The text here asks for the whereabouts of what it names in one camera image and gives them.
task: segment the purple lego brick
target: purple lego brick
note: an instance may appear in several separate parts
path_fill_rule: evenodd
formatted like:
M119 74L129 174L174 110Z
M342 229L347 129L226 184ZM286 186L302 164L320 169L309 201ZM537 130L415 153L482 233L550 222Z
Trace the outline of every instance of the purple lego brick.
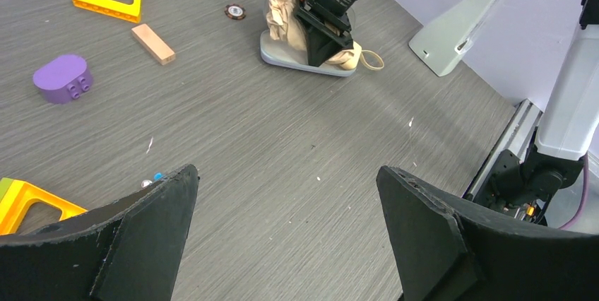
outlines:
M46 101L69 103L90 90L93 77L81 56L62 55L33 74L33 84Z

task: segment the beige cloth bag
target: beige cloth bag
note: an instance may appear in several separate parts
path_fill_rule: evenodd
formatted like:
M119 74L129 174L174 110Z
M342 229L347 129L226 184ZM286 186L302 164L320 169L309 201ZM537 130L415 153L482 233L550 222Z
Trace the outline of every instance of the beige cloth bag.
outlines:
M287 42L293 49L306 51L306 35L302 24L293 16L297 0L268 0L270 10L266 14L266 23L271 32L271 38L275 41ZM362 50L362 46L354 41L353 49L343 50L326 61L327 64L337 65L344 70L352 70L357 67L359 61L368 69L381 70L384 67L383 60L375 52ZM381 66L371 66L364 59L364 53L374 56Z

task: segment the white wall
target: white wall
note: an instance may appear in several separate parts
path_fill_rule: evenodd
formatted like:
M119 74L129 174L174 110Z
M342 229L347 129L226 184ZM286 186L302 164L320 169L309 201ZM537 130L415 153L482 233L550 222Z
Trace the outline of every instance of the white wall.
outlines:
M461 0L396 0L426 24ZM581 0L505 0L464 61L499 94L544 109L581 12ZM599 132L593 154L599 154Z

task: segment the textured gray surface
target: textured gray surface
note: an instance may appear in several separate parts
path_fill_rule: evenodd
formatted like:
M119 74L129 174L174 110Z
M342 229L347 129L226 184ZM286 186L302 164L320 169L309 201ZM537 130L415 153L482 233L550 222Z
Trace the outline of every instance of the textured gray surface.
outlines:
M225 17L231 2L245 20ZM393 0L355 5L354 36L383 71L267 66L262 3L143 0L143 22L177 52L161 66L131 23L70 0L0 0L1 174L94 208L193 163L202 180L173 300L395 300L377 170L460 194L514 109L462 64L428 71L407 47L419 25ZM95 86L45 104L32 73L68 52Z

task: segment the white cone-shaped object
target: white cone-shaped object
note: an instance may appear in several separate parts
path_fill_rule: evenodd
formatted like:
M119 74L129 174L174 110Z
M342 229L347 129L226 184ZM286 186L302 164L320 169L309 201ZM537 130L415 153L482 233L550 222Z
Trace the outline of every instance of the white cone-shaped object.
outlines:
M463 0L423 27L410 48L436 75L451 73L500 1Z

